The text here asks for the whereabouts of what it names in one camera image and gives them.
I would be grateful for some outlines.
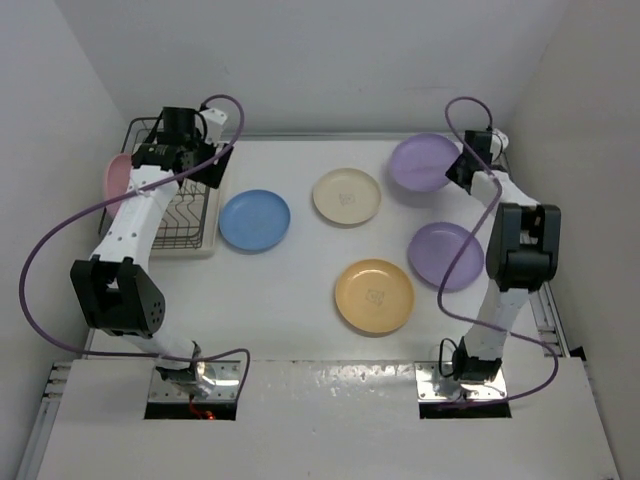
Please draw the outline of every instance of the dish rack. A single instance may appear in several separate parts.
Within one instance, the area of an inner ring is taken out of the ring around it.
[[[121,153],[135,153],[157,121],[156,117],[138,117],[129,123]],[[162,120],[158,130],[162,130]],[[225,172],[220,188],[209,188],[185,180],[162,217],[151,250],[152,256],[210,256],[213,254],[222,193],[227,183]],[[106,209],[98,227],[100,237],[110,221]]]

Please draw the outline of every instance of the printed logo on plate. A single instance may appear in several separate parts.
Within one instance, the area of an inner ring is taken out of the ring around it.
[[[340,205],[343,207],[356,203],[356,196],[353,193],[341,193],[339,194]]]
[[[379,290],[367,290],[367,295],[364,297],[367,302],[373,303],[377,307],[381,307],[384,302],[384,292]]]

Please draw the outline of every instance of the blue plate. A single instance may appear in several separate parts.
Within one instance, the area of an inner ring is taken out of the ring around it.
[[[289,206],[267,190],[248,190],[233,197],[220,215],[220,233],[236,248],[267,250],[282,240],[291,222]]]

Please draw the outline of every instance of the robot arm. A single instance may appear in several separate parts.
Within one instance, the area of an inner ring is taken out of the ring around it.
[[[163,109],[164,128],[157,141],[147,139],[132,157],[127,191],[171,178],[215,155],[226,114],[216,109],[201,113],[209,132],[206,140],[195,128],[197,115],[192,109]],[[231,150],[189,178],[218,188],[230,156]],[[198,345],[165,320],[164,296],[148,273],[156,232],[179,188],[179,182],[171,181],[123,201],[90,260],[73,264],[71,280],[90,327],[122,337],[146,353],[194,358]],[[196,373],[190,363],[162,358],[157,368],[177,382],[188,382]]]
[[[465,140],[486,141],[486,132],[466,132]],[[487,165],[490,155],[481,155]],[[489,286],[478,320],[495,325],[496,331],[473,325],[462,337],[453,356],[453,378],[463,382],[491,381],[502,365],[507,332],[513,328],[529,293],[551,280],[558,265],[560,210],[540,205],[525,195],[503,171],[494,171],[502,185],[502,196],[492,214],[495,217],[486,253]],[[488,207],[496,194],[493,179],[464,151],[447,172],[447,177]],[[527,233],[532,243],[522,243]]]

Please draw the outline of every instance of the white table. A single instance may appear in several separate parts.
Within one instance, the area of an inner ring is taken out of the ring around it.
[[[435,291],[411,273],[416,307],[399,331],[369,338],[340,319],[333,289],[347,265],[378,257],[409,271],[406,248],[420,227],[446,220],[471,229],[482,212],[455,186],[402,194],[385,177],[396,144],[241,142],[228,196],[264,188],[284,197],[292,223],[283,242],[243,255],[219,240],[210,259],[151,263],[165,321],[197,338],[205,354],[239,346],[253,353],[237,421],[143,420],[151,361],[76,361],[39,478],[617,479],[579,360],[562,359],[556,382],[513,402],[511,419],[420,420],[411,362],[435,359],[443,337],[457,340],[469,326],[440,313]],[[378,215],[357,228],[329,225],[311,203],[314,182],[344,166],[378,179],[384,195]],[[490,229],[480,231],[484,247]],[[483,274],[445,302],[474,316],[486,285]],[[515,330],[537,336],[529,305]],[[92,347],[133,348],[100,332]],[[378,373],[352,378],[340,361],[378,362]],[[540,347],[513,339],[504,362],[510,393],[540,383],[552,367]]]
[[[291,209],[291,226],[282,243],[258,255],[238,253],[218,239],[209,259],[150,263],[153,281],[167,303],[165,322],[198,339],[204,353],[239,346],[256,359],[269,360],[428,360],[442,337],[459,338],[469,325],[440,312],[436,292],[410,272],[407,246],[416,231],[434,221],[471,229],[482,205],[455,185],[436,193],[410,194],[387,178],[396,140],[247,141],[230,164],[227,198],[253,188],[272,190]],[[328,224],[315,211],[313,184],[324,173],[355,167],[380,183],[380,212],[355,228]],[[486,247],[491,222],[479,240]],[[389,260],[413,280],[414,313],[403,328],[382,338],[351,330],[336,311],[333,292],[340,273],[365,258]],[[487,286],[482,275],[469,288],[446,296],[457,313],[474,317]],[[537,335],[527,306],[516,331]],[[121,339],[97,332],[94,349],[133,349]],[[540,356],[540,348],[509,342],[508,352]]]

